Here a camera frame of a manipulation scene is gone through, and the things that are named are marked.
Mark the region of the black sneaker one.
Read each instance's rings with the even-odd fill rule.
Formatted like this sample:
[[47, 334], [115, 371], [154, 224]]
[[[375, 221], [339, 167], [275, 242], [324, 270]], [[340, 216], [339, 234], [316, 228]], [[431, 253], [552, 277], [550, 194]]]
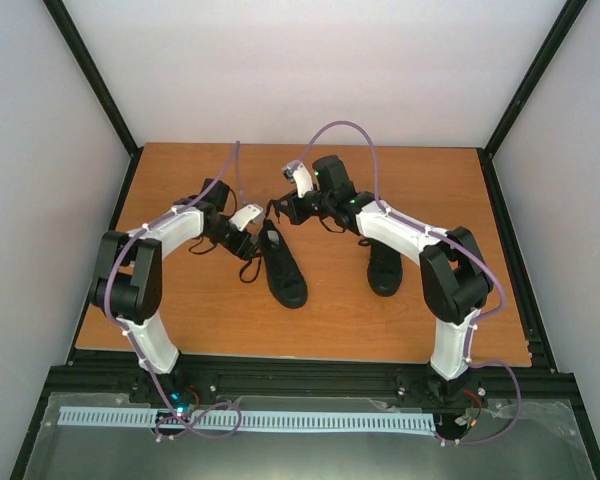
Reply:
[[308, 300], [308, 286], [280, 230], [269, 219], [271, 210], [280, 217], [281, 202], [270, 200], [258, 233], [256, 252], [239, 271], [244, 284], [253, 283], [265, 266], [267, 285], [274, 299], [288, 309], [299, 309]]

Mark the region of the black sneaker with laces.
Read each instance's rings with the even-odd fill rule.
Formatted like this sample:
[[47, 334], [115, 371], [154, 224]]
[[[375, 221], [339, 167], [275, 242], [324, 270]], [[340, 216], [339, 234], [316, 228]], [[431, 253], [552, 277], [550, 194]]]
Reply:
[[401, 254], [369, 238], [359, 240], [358, 245], [369, 249], [367, 280], [372, 291], [380, 297], [395, 295], [403, 280]]

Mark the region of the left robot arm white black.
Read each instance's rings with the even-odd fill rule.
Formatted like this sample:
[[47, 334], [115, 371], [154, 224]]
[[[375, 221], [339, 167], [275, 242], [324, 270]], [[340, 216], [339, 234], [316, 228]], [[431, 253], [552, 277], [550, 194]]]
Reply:
[[232, 193], [226, 183], [207, 178], [199, 195], [175, 201], [136, 229], [109, 230], [100, 241], [88, 300], [121, 329], [139, 366], [156, 373], [152, 388], [166, 402], [186, 395], [188, 378], [174, 368], [179, 350], [159, 313], [163, 260], [192, 240], [207, 240], [242, 261], [253, 259], [257, 236], [248, 227], [264, 218], [264, 208], [247, 203], [228, 215], [225, 206]]

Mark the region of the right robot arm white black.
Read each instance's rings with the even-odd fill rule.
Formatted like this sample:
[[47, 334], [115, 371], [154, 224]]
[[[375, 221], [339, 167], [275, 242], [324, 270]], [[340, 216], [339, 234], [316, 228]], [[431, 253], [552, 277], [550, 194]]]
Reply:
[[419, 267], [425, 304], [435, 317], [426, 388], [440, 404], [457, 397], [468, 378], [479, 317], [495, 284], [473, 234], [464, 227], [431, 226], [372, 192], [357, 190], [335, 155], [311, 167], [292, 161], [282, 173], [295, 187], [281, 208], [292, 224], [311, 217], [331, 218], [341, 229], [387, 247]]

